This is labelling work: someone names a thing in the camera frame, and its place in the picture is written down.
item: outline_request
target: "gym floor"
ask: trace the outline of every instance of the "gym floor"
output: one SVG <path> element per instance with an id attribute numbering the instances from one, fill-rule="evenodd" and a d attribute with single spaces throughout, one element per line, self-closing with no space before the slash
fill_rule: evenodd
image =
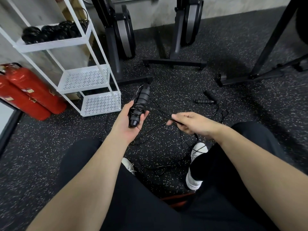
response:
<path id="1" fill-rule="evenodd" d="M 277 8 L 202 20 L 195 43 L 183 48 L 180 55 L 181 59 L 207 60 L 208 67 L 202 71 L 181 66 L 145 68 L 143 57 L 168 56 L 173 25 L 137 30 L 137 55 L 124 63 L 124 72 L 130 76 L 154 72 L 152 99 L 170 113 L 215 113 L 215 105 L 192 102 L 204 98 L 204 90 L 211 91 L 218 97 L 221 107 L 229 111 L 224 124 L 231 126 L 250 120 L 264 124 L 284 147 L 288 163 L 307 174 L 308 73 L 289 68 L 285 70 L 285 77 L 246 85 L 219 87 L 215 82 L 219 73 L 240 76 L 252 69 L 283 10 Z M 292 21 L 263 71 L 302 56 L 307 49 L 298 38 Z M 122 105 L 132 99 L 138 86 L 121 87 Z M 44 122 L 24 115 L 0 159 L 0 229 L 24 230 L 56 194 L 59 164 L 68 147 L 83 138 L 105 138 L 117 115 L 110 113 L 82 119 L 71 107 Z M 221 115 L 209 118 L 219 121 Z M 143 132 L 163 121 L 150 114 Z M 195 142 L 193 136 L 185 136 L 185 139 L 189 145 Z M 187 192 L 187 149 L 186 143 L 181 144 L 177 128 L 163 125 L 147 143 L 138 147 L 138 154 L 136 147 L 129 147 L 125 156 L 134 163 L 137 177 L 149 190 L 158 197 L 167 197 Z M 172 167 L 149 170 L 176 161 L 179 163 Z"/>

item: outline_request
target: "red fire extinguisher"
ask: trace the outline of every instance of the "red fire extinguisher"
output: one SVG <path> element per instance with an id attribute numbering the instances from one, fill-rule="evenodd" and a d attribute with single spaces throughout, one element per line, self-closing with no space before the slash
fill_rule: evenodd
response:
<path id="1" fill-rule="evenodd" d="M 52 93 L 31 70 L 16 62 L 11 65 L 19 67 L 7 67 L 6 77 L 11 83 L 27 92 L 30 97 L 54 114 L 59 114 L 66 109 L 64 100 Z"/>
<path id="2" fill-rule="evenodd" d="M 4 75 L 0 75 L 0 97 L 37 120 L 43 121 L 51 115 L 42 105 L 11 84 Z"/>

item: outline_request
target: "plastic shelf tier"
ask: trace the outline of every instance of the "plastic shelf tier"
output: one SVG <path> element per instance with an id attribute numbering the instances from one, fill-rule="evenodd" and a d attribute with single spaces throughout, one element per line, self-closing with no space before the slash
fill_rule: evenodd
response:
<path id="1" fill-rule="evenodd" d="M 92 21 L 89 22 L 89 25 L 88 25 L 88 28 L 87 28 L 87 31 L 84 37 L 42 42 L 42 43 L 30 44 L 30 45 L 26 45 L 25 42 L 21 38 L 19 38 L 16 44 L 14 45 L 14 47 L 20 53 L 29 53 L 29 52 L 35 52 L 35 51 L 40 51 L 40 50 L 48 50 L 48 49 L 62 48 L 62 47 L 67 47 L 67 46 L 82 45 L 88 42 L 89 37 L 91 35 L 91 29 L 92 29 Z"/>
<path id="2" fill-rule="evenodd" d="M 100 67 L 102 74 L 97 66 L 64 71 L 57 91 L 60 94 L 66 94 L 107 87 L 110 78 L 110 67 L 108 64 L 100 65 Z"/>
<path id="3" fill-rule="evenodd" d="M 113 92 L 117 103 L 113 99 L 110 92 L 100 93 L 95 95 L 87 95 L 83 98 L 81 115 L 83 117 L 121 111 L 121 92 Z"/>

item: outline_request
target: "black metal frame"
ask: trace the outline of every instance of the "black metal frame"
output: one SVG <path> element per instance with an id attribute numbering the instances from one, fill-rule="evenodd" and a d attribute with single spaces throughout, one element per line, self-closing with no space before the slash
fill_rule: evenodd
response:
<path id="1" fill-rule="evenodd" d="M 175 15 L 175 24 L 173 29 L 173 37 L 172 37 L 172 45 L 170 49 L 169 58 L 144 58 L 143 63 L 146 67 L 149 64 L 161 64 L 161 65 L 177 65 L 177 66 L 196 66 L 202 70 L 206 67 L 206 61 L 187 61 L 178 59 L 180 48 L 181 48 L 181 36 L 183 30 L 183 22 L 185 17 L 185 10 L 188 0 L 176 0 L 177 7 L 175 7 L 176 15 Z"/>
<path id="2" fill-rule="evenodd" d="M 4 127 L 3 131 L 0 133 L 0 157 L 2 155 L 2 153 L 4 152 L 4 149 L 13 133 L 13 131 L 15 130 L 16 125 L 18 124 L 18 121 L 21 117 L 21 115 L 23 114 L 23 112 L 17 108 L 15 108 L 14 106 L 10 105 L 9 103 L 3 101 L 2 99 L 0 99 L 0 103 L 12 108 L 14 111 L 10 117 L 10 119 L 8 120 L 6 126 Z"/>
<path id="3" fill-rule="evenodd" d="M 94 7 L 101 19 L 104 27 L 107 39 L 110 67 L 118 85 L 139 83 L 139 82 L 151 82 L 153 76 L 140 76 L 124 79 L 123 69 L 121 66 L 121 60 L 118 55 L 118 48 L 116 44 L 116 36 L 114 30 L 115 22 L 115 7 L 111 0 L 92 0 Z"/>
<path id="4" fill-rule="evenodd" d="M 271 54 L 272 50 L 274 49 L 276 43 L 283 34 L 284 30 L 286 29 L 288 23 L 292 19 L 299 5 L 300 5 L 300 0 L 290 1 L 285 11 L 283 12 L 283 15 L 281 16 L 277 26 L 275 27 L 270 39 L 268 40 L 266 46 L 264 47 L 262 53 L 260 54 L 252 71 L 246 76 L 235 77 L 235 78 L 227 78 L 228 76 L 225 74 L 220 75 L 220 79 L 218 80 L 219 85 L 223 86 L 223 85 L 236 84 L 240 82 L 254 82 L 262 79 L 281 77 L 284 75 L 281 69 L 284 69 L 288 66 L 296 67 L 296 65 L 299 65 L 298 63 L 300 63 L 302 60 L 308 58 L 308 54 L 306 54 L 300 58 L 285 63 L 284 65 L 279 64 L 277 65 L 277 67 L 264 74 L 259 74 L 262 66 L 268 59 L 269 55 Z"/>

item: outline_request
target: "sneaker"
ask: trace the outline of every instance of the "sneaker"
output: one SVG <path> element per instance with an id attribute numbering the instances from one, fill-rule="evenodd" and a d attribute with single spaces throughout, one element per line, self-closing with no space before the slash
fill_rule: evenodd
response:
<path id="1" fill-rule="evenodd" d="M 197 156 L 208 152 L 208 148 L 204 143 L 197 143 L 191 153 L 192 162 L 197 158 Z M 190 168 L 188 168 L 188 173 L 186 175 L 186 184 L 191 190 L 198 190 L 202 184 L 202 181 L 197 181 L 192 178 L 190 173 Z"/>
<path id="2" fill-rule="evenodd" d="M 122 159 L 122 164 L 125 166 L 125 168 L 131 172 L 133 175 L 135 175 L 135 170 L 134 170 L 134 164 L 132 164 L 128 159 L 124 158 Z"/>

